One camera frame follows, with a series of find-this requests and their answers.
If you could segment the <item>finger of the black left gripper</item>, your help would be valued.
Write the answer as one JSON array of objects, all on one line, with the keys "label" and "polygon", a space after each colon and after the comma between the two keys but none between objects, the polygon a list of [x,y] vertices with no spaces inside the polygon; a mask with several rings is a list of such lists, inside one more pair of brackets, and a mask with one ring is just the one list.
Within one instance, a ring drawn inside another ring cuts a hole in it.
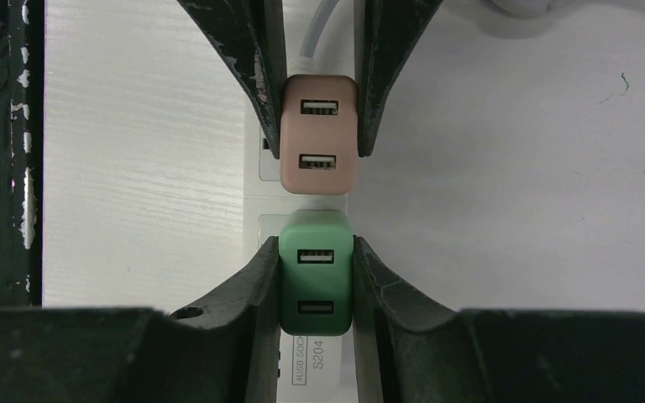
[{"label": "finger of the black left gripper", "polygon": [[275,159],[280,158],[287,79],[281,0],[180,0],[251,102]]},{"label": "finger of the black left gripper", "polygon": [[354,2],[360,157],[371,156],[391,89],[441,4],[442,0]]}]

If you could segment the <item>green adapter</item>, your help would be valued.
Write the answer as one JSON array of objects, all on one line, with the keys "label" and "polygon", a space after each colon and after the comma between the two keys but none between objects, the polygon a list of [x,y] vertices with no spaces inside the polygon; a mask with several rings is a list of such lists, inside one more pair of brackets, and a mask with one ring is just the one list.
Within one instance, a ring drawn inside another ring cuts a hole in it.
[{"label": "green adapter", "polygon": [[299,210],[278,238],[280,320],[295,336],[336,337],[352,322],[354,235],[345,213]]}]

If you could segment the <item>white power strip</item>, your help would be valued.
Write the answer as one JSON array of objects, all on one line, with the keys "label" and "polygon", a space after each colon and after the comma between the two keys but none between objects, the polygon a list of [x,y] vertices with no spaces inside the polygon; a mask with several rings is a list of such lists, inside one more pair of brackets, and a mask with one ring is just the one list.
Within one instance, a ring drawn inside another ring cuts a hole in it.
[{"label": "white power strip", "polygon": [[[294,75],[312,72],[303,58]],[[244,135],[244,254],[250,257],[268,238],[279,238],[288,217],[299,210],[337,210],[347,213],[348,194],[341,196],[293,194],[280,181],[277,160],[253,115]],[[343,335],[295,336],[281,328],[278,350],[277,398],[282,402],[329,402],[340,390]]]}]

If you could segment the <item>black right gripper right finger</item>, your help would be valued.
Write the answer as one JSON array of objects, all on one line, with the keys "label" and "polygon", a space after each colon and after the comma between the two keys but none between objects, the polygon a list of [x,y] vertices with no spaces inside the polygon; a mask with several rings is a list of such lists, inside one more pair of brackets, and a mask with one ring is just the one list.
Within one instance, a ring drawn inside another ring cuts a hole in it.
[{"label": "black right gripper right finger", "polygon": [[361,402],[645,402],[645,312],[452,310],[354,240]]}]

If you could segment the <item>pink adapter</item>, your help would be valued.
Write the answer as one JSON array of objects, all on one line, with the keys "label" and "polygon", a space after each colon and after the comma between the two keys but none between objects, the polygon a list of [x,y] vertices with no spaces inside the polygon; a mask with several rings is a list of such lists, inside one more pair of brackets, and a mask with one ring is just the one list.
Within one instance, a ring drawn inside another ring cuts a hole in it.
[{"label": "pink adapter", "polygon": [[357,174],[357,86],[348,76],[294,75],[284,85],[280,181],[301,195],[341,196]]}]

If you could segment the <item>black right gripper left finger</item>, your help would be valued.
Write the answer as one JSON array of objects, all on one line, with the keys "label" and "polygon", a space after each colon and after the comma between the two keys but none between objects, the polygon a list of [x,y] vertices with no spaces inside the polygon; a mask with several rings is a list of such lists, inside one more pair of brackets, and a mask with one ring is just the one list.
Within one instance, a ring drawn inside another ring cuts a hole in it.
[{"label": "black right gripper left finger", "polygon": [[271,237],[171,314],[0,309],[0,402],[273,402],[279,271]]}]

